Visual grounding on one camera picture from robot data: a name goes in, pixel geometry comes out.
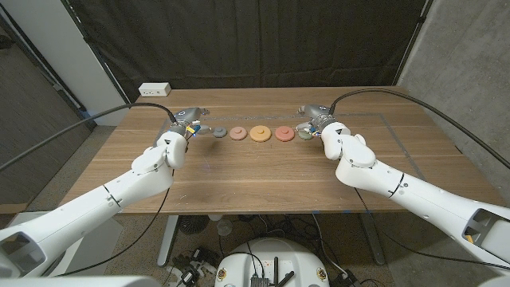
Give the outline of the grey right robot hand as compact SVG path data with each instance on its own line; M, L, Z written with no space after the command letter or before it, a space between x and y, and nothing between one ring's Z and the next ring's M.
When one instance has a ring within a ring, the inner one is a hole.
M297 112L301 116L309 117L308 122L298 124L298 132L307 132L308 134L321 133L329 124L336 122L336 118L330 113L330 108L318 104L307 104L298 108Z

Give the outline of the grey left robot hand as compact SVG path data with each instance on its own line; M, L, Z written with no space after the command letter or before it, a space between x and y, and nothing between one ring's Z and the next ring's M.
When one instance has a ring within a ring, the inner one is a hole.
M176 132L181 136L196 134L202 130L201 116L209 114L210 111L206 108L186 108L175 114L176 122L171 124L169 131Z

